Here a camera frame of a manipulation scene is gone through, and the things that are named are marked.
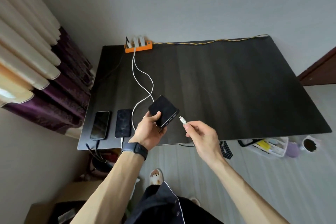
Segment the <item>black table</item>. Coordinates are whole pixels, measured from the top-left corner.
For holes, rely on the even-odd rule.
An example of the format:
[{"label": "black table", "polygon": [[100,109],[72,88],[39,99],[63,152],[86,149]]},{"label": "black table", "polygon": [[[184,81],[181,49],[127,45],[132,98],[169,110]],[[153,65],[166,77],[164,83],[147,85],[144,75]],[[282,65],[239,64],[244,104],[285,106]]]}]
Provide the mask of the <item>black table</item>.
[{"label": "black table", "polygon": [[[122,45],[103,47],[78,150],[86,150],[85,143],[94,147],[90,132],[95,113],[107,110],[112,111],[111,125],[99,149],[120,147],[114,136],[117,111],[132,109],[148,95],[133,78],[132,56]],[[154,99],[164,95],[180,109],[178,116],[204,121],[220,140],[331,132],[271,37],[197,46],[156,44],[137,52],[135,60],[154,81]],[[152,88],[146,75],[137,70],[135,75],[146,89]],[[138,105],[135,126],[151,102],[148,98]],[[160,144],[190,141],[175,118]]]}]

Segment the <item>white slipper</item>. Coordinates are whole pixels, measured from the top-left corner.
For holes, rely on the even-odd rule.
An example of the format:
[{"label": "white slipper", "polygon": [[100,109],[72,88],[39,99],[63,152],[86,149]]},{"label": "white slipper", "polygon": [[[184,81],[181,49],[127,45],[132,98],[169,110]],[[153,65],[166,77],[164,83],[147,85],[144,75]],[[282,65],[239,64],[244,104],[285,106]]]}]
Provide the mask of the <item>white slipper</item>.
[{"label": "white slipper", "polygon": [[162,171],[158,168],[149,174],[149,185],[161,185],[163,183]]},{"label": "white slipper", "polygon": [[201,204],[200,204],[200,202],[198,201],[197,198],[195,198],[195,197],[191,197],[189,200],[190,200],[191,202],[193,202],[194,204],[198,205],[199,207],[201,206]]}]

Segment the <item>smartphone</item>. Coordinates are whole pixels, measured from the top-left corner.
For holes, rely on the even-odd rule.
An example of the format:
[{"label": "smartphone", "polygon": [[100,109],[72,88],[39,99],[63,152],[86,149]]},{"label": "smartphone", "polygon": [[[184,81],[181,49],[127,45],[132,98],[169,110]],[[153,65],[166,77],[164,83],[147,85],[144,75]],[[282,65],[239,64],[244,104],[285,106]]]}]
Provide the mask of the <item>smartphone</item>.
[{"label": "smartphone", "polygon": [[177,109],[168,99],[163,95],[159,96],[149,107],[148,110],[151,115],[156,115],[158,111],[161,112],[160,118],[156,121],[156,124],[160,128],[164,128],[170,123],[180,110]]},{"label": "smartphone", "polygon": [[110,124],[110,111],[96,112],[90,138],[92,140],[103,140],[107,136]]},{"label": "smartphone", "polygon": [[117,121],[115,124],[115,137],[131,137],[132,132],[132,109],[121,109],[117,112]]}]

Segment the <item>forearm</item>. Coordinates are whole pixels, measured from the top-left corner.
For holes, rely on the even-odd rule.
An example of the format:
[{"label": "forearm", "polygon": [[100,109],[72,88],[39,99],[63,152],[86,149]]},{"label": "forearm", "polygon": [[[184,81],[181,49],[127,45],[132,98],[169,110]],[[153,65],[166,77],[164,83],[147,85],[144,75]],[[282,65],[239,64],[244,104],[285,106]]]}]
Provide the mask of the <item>forearm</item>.
[{"label": "forearm", "polygon": [[247,224],[288,223],[224,160],[211,165]]},{"label": "forearm", "polygon": [[71,224],[119,223],[143,162],[144,158],[140,154],[124,151]]}]

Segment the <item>black smartwatch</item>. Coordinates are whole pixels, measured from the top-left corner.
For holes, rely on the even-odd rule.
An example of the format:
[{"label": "black smartwatch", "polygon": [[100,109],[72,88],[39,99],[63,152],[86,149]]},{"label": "black smartwatch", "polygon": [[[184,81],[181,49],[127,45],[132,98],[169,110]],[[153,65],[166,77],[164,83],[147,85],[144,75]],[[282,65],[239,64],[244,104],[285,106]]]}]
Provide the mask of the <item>black smartwatch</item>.
[{"label": "black smartwatch", "polygon": [[148,155],[148,150],[139,143],[124,143],[121,152],[123,151],[132,151],[136,154],[140,154],[146,160]]}]

